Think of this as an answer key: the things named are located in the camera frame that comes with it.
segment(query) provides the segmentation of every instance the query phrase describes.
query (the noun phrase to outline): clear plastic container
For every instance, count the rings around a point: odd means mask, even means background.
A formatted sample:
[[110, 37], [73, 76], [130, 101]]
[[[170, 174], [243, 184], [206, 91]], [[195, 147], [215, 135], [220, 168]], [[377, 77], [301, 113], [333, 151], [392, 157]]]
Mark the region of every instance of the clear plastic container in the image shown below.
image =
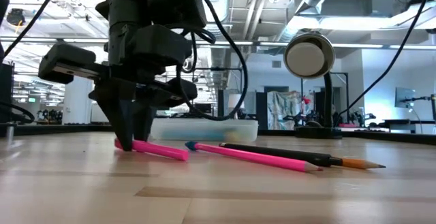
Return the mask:
[[194, 140], [254, 142], [258, 122], [252, 120], [209, 121], [196, 118], [155, 118], [151, 127], [154, 140]]

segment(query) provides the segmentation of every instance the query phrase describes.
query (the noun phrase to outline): pink marker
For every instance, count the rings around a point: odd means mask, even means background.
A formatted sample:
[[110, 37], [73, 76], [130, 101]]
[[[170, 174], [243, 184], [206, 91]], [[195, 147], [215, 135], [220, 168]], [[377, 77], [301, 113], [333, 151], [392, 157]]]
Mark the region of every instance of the pink marker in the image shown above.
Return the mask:
[[286, 159], [282, 157], [262, 155], [259, 153], [250, 153], [241, 150], [200, 144], [197, 142], [187, 142], [185, 146], [190, 150], [204, 150], [210, 153], [218, 153], [220, 155], [231, 156], [238, 159], [245, 159], [256, 163], [263, 163], [265, 165], [282, 167], [285, 169], [296, 170], [299, 172], [322, 171], [322, 168], [316, 165], [296, 159]]
[[[139, 153], [153, 153], [156, 155], [161, 155], [172, 159], [178, 159], [181, 161], [186, 161], [189, 158], [189, 153], [186, 150], [172, 148], [169, 146], [151, 144], [150, 142], [143, 142], [140, 140], [133, 140], [132, 143], [133, 149]], [[123, 149], [120, 142], [118, 141], [118, 138], [115, 138], [115, 146], [117, 148]]]

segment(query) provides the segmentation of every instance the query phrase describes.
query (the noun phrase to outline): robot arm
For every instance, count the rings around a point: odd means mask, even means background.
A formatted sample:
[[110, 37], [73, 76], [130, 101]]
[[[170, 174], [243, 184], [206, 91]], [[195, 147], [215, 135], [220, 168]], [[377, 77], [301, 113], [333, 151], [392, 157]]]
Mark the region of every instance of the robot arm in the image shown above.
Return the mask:
[[63, 84], [74, 76], [93, 80], [89, 98], [108, 117], [123, 150], [131, 150], [132, 136], [147, 140], [156, 108], [181, 105], [183, 91], [197, 97], [194, 83], [163, 83], [155, 76], [191, 56], [191, 42], [171, 28], [202, 29], [204, 8], [202, 0], [106, 0], [96, 10], [109, 21], [108, 64], [95, 63], [91, 51], [58, 43], [43, 58], [38, 76]]

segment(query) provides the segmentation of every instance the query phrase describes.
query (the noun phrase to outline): wooden tabletop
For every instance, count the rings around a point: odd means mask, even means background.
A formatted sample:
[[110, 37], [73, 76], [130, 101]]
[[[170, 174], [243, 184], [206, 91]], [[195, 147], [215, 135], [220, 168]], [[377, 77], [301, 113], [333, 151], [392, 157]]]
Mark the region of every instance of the wooden tabletop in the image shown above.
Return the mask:
[[434, 146], [351, 138], [255, 143], [387, 166], [305, 174], [206, 152], [191, 153], [188, 162], [125, 153], [113, 139], [68, 133], [0, 140], [0, 223], [436, 223]]

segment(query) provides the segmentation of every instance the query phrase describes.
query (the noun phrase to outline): computer monitor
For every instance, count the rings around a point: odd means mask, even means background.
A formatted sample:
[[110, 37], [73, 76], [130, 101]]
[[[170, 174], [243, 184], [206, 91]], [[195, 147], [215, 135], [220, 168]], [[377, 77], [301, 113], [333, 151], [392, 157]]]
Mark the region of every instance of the computer monitor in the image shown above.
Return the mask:
[[395, 88], [395, 107], [396, 108], [411, 108], [411, 102], [404, 102], [406, 99], [415, 98], [415, 90], [407, 88]]

